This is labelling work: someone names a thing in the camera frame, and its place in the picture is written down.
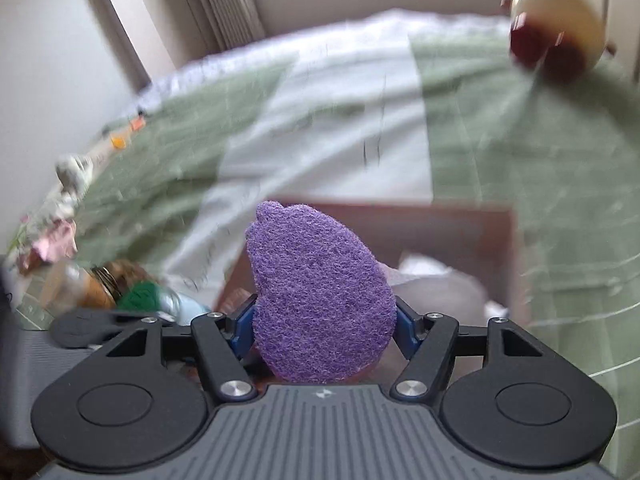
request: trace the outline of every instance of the pink cloth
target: pink cloth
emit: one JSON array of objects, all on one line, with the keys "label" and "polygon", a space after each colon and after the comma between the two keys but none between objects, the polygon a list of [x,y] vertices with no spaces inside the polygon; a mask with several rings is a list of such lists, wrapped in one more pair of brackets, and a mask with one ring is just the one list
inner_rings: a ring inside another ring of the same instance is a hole
[{"label": "pink cloth", "polygon": [[76,223],[73,220],[58,220],[34,242],[32,248],[43,262],[56,262],[76,254],[75,236]]}]

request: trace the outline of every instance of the green cloth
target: green cloth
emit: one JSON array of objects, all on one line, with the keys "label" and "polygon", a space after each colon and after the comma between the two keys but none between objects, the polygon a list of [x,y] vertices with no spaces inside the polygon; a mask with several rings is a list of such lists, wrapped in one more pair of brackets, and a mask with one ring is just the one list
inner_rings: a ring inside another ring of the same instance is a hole
[{"label": "green cloth", "polygon": [[434,199],[516,210],[530,330],[611,393],[618,430],[603,464],[638,474],[638,93],[607,61],[553,88],[515,68],[502,39],[412,44]]},{"label": "green cloth", "polygon": [[118,310],[128,312],[157,312],[162,310],[160,286],[154,282],[136,283],[117,304]]},{"label": "green cloth", "polygon": [[82,201],[78,263],[128,258],[157,272],[215,184],[228,140],[254,123],[289,65],[222,78],[168,100],[148,117]]}]

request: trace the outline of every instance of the circular pad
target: circular pad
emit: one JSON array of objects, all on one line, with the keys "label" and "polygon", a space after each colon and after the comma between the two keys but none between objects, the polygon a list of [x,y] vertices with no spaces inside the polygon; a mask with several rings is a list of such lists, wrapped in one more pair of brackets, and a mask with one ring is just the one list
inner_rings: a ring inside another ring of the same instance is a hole
[{"label": "circular pad", "polygon": [[467,449],[525,469],[597,460],[616,427],[609,394],[559,357],[494,359],[453,383],[440,413]]},{"label": "circular pad", "polygon": [[105,384],[78,400],[78,412],[97,426],[124,426],[144,417],[154,400],[144,388],[133,384]]},{"label": "circular pad", "polygon": [[371,251],[306,205],[263,202],[256,216],[246,232],[254,334],[271,370],[327,383],[377,362],[396,325],[396,299]]},{"label": "circular pad", "polygon": [[187,378],[145,358],[94,354],[38,396],[31,425],[62,463],[103,474],[180,450],[207,414],[204,395]]},{"label": "circular pad", "polygon": [[553,424],[571,408],[569,397],[560,390],[537,383],[507,386],[495,397],[495,402],[504,416],[529,426]]}]

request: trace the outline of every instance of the crumpled fabric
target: crumpled fabric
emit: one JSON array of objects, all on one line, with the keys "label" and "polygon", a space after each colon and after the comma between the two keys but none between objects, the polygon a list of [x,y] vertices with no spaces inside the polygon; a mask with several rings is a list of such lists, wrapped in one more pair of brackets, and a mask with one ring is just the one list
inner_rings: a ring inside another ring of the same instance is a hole
[{"label": "crumpled fabric", "polygon": [[76,223],[73,220],[57,220],[40,235],[31,248],[43,262],[56,262],[78,252],[75,236]]},{"label": "crumpled fabric", "polygon": [[403,254],[398,269],[380,266],[394,293],[418,314],[439,312],[471,326],[508,316],[508,309],[492,301],[475,277],[423,254]]},{"label": "crumpled fabric", "polygon": [[65,155],[56,163],[62,191],[81,199],[94,178],[94,164],[88,156]]}]

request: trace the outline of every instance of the metal screw cap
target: metal screw cap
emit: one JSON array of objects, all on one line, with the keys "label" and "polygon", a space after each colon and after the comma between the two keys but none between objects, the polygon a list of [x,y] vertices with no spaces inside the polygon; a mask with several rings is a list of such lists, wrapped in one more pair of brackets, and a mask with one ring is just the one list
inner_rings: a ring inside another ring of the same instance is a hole
[{"label": "metal screw cap", "polygon": [[396,385],[396,392],[405,397],[420,397],[427,392],[427,386],[421,381],[402,381]]},{"label": "metal screw cap", "polygon": [[220,386],[220,391],[227,397],[244,397],[251,390],[251,385],[244,381],[227,381]]}]

